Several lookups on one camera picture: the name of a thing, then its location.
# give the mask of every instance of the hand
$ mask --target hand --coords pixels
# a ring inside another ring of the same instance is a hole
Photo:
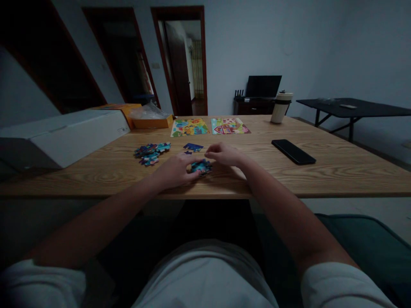
[[[239,167],[241,161],[243,161],[244,158],[247,158],[245,154],[224,142],[211,145],[207,149],[205,157],[214,159],[223,165],[235,167]]]
[[[161,190],[174,188],[191,182],[199,177],[201,171],[187,173],[187,166],[202,161],[203,158],[178,153],[163,163],[152,175],[152,180],[160,185]]]

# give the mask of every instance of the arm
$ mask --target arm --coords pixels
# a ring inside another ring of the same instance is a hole
[[[34,259],[41,266],[79,268],[107,246],[147,201],[162,190],[197,178],[200,172],[188,174],[187,166],[201,160],[184,153],[170,158],[150,176],[63,225],[24,259]]]
[[[224,143],[211,145],[205,156],[241,169],[254,197],[290,251],[300,276],[312,265],[324,262],[358,268],[311,210],[252,159]]]

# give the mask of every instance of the wooden door frame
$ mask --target wooden door frame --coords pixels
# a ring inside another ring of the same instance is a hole
[[[66,34],[66,38],[68,39],[68,41],[70,42],[70,45],[73,47],[74,53],[77,55],[77,58],[79,59],[79,61],[81,62],[81,64],[83,65],[83,67],[86,70],[87,76],[89,78],[89,80],[91,81],[91,84],[94,86],[94,88],[97,91],[97,94],[101,97],[102,101],[104,102],[104,105],[107,104],[107,100],[103,95],[103,92],[101,92],[100,87],[98,86],[96,80],[94,79],[93,74],[91,73],[86,61],[84,60],[83,56],[81,55],[76,43],[73,40],[73,37],[71,36],[70,32],[68,31],[66,25],[64,24],[63,20],[61,19],[59,12],[57,11],[56,7],[54,6],[52,0],[47,0],[47,2],[49,3],[51,10],[53,11],[53,15],[54,18],[57,19],[58,24],[60,25],[60,27],[62,28],[63,32]]]
[[[100,87],[98,86],[98,84],[96,83],[93,74],[91,73],[89,67],[86,64],[86,61],[84,61],[83,56],[81,55],[79,49],[77,48],[76,43],[73,40],[73,37],[71,36],[70,32],[68,31],[66,25],[64,24],[63,20],[61,19],[56,7],[54,6],[54,4],[51,2],[51,0],[47,0],[46,4],[50,7],[52,14],[53,14],[53,18],[55,18],[55,20],[57,21],[58,25],[61,27],[61,29],[63,30],[63,32],[66,35],[66,38],[68,39],[70,45],[72,46],[74,53],[77,55],[80,63],[83,65],[83,67],[86,70],[87,76],[89,78],[89,80],[91,81],[91,84],[95,87],[97,94],[100,96],[100,98],[102,99],[102,102],[104,104],[107,104],[107,100],[104,97],[103,93],[101,92]],[[43,93],[48,97],[48,99],[52,102],[52,104],[57,108],[57,110],[61,113],[61,114],[65,114],[65,109],[63,104],[61,103],[61,101],[59,101],[47,88],[47,86],[45,85],[45,83],[43,82],[43,80],[37,76],[37,74],[33,71],[33,69],[31,68],[31,66],[29,65],[29,63],[27,62],[27,60],[17,51],[15,50],[14,47],[12,47],[11,45],[7,44],[6,42],[4,42],[3,40],[0,40],[0,45],[3,45],[5,47],[5,49],[8,51],[8,53],[14,57],[16,59],[16,61],[21,65],[21,67],[25,70],[25,72],[31,77],[31,79],[34,81],[34,83],[40,88],[41,91],[43,91]]]
[[[104,55],[104,58],[106,59],[106,62],[108,64],[108,67],[111,71],[111,74],[114,78],[114,81],[117,84],[117,87],[119,88],[119,91],[121,93],[121,96],[123,97],[123,100],[125,103],[128,103],[128,99],[127,96],[125,95],[125,93],[123,92],[123,90],[120,87],[120,82],[118,81],[116,74],[115,74],[115,70],[114,67],[112,65],[112,63],[109,61],[109,57],[106,53],[106,51],[104,50],[103,44],[100,42],[100,40],[98,39],[98,35],[97,35],[97,29],[94,27],[94,24],[92,22],[92,18],[96,17],[96,16],[107,16],[107,15],[112,15],[112,16],[120,16],[120,17],[128,17],[131,18],[134,22],[134,27],[137,33],[137,39],[138,42],[141,46],[141,53],[143,54],[143,61],[144,61],[144,65],[146,66],[146,70],[147,70],[147,74],[149,75],[149,79],[151,82],[151,86],[153,88],[153,92],[154,92],[154,97],[156,99],[157,102],[157,106],[161,109],[160,106],[160,102],[158,101],[158,96],[157,96],[157,92],[155,90],[155,85],[154,85],[154,80],[153,80],[153,76],[151,75],[151,70],[150,70],[150,66],[149,66],[149,62],[147,60],[147,55],[146,55],[146,50],[144,48],[144,44],[143,44],[143,40],[141,38],[141,34],[140,34],[140,29],[138,27],[138,23],[137,23],[137,19],[136,19],[136,14],[134,12],[134,8],[133,7],[82,7],[83,13],[86,16],[87,22],[89,23],[89,26],[91,28],[91,30],[93,31],[94,37],[97,40],[97,43]]]
[[[205,115],[208,115],[208,97],[207,97],[207,68],[206,68],[206,26],[204,22],[204,6],[161,6],[152,7],[151,14],[153,16],[155,33],[157,35],[158,45],[160,47],[161,60],[166,75],[168,92],[170,94],[171,106],[173,107],[174,115],[177,114],[177,97],[176,90],[170,80],[170,72],[167,68],[166,55],[164,45],[161,39],[159,21],[179,21],[179,20],[200,20],[201,25],[201,59],[203,62],[203,86],[204,86],[204,105]]]

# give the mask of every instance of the white thermos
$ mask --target white thermos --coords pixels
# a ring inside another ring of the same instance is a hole
[[[284,90],[277,93],[271,122],[281,123],[283,121],[287,109],[291,104],[293,95],[293,93],[285,92]]]

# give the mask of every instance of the plastic bag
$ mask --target plastic bag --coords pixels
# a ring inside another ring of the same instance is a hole
[[[158,109],[153,103],[146,104],[140,108],[131,109],[130,118],[135,120],[165,119],[170,114]]]

